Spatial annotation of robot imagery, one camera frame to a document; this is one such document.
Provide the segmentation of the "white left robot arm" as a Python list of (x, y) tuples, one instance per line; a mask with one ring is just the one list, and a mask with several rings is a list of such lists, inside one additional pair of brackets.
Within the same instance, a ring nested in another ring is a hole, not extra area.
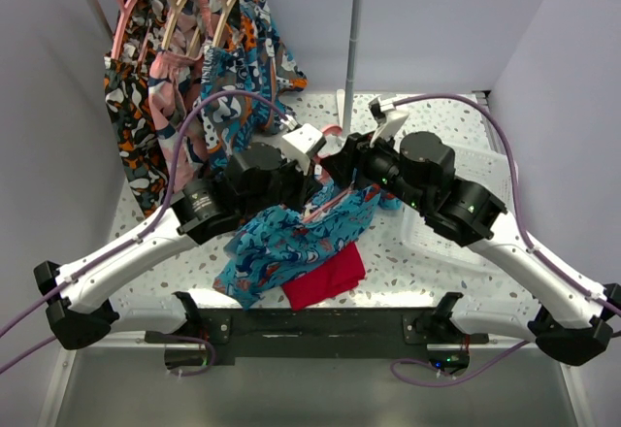
[(244, 220), (271, 206), (301, 209), (314, 188), (313, 170), (310, 152), (254, 143), (85, 258), (38, 265), (35, 280), (47, 301), (52, 334), (70, 350), (116, 332), (144, 330), (172, 335), (180, 342), (194, 340), (203, 319), (189, 293), (124, 297), (120, 289), (167, 259), (237, 230)]

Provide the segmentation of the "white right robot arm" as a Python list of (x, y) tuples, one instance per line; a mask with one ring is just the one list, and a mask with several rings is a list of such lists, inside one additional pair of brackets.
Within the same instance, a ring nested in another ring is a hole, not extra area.
[(430, 132), (404, 137), (395, 148), (354, 133), (320, 164), (340, 187), (376, 184), (418, 212), (439, 236), (487, 259), (534, 299), (480, 302), (448, 292), (415, 327), (446, 343), (472, 334), (534, 343), (546, 355), (581, 366), (602, 354), (613, 336), (617, 284), (602, 285), (578, 273), (544, 247), (527, 242), (515, 215), (485, 186), (455, 173), (455, 152)]

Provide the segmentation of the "pink plastic hanger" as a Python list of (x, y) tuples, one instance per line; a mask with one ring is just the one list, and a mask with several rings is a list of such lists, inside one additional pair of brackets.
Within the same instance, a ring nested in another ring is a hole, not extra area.
[[(343, 129), (338, 125), (338, 124), (329, 124), (327, 126), (325, 126), (322, 130), (321, 130), (322, 134), (324, 136), (335, 136), (335, 137), (340, 137), (343, 133)], [(340, 203), (340, 201), (347, 196), (350, 192), (352, 191), (351, 187), (348, 187), (344, 190), (342, 190), (338, 195), (334, 196), (333, 198), (331, 198), (329, 201), (321, 204), (316, 210), (314, 210), (312, 213), (308, 213), (305, 214), (302, 218), (302, 221), (304, 223), (309, 223), (311, 221), (316, 220), (318, 217), (320, 217), (322, 214), (326, 213), (327, 211), (329, 211), (330, 209), (332, 209), (333, 207), (335, 207), (337, 204)]]

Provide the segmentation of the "blue patterned shorts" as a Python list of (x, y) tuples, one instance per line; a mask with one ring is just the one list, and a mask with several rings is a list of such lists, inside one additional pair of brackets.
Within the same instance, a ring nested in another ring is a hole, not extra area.
[(264, 292), (312, 272), (355, 242), (377, 209), (400, 207), (375, 184), (351, 190), (324, 181), (302, 213), (270, 207), (238, 229), (224, 248), (229, 261), (213, 289), (248, 309)]

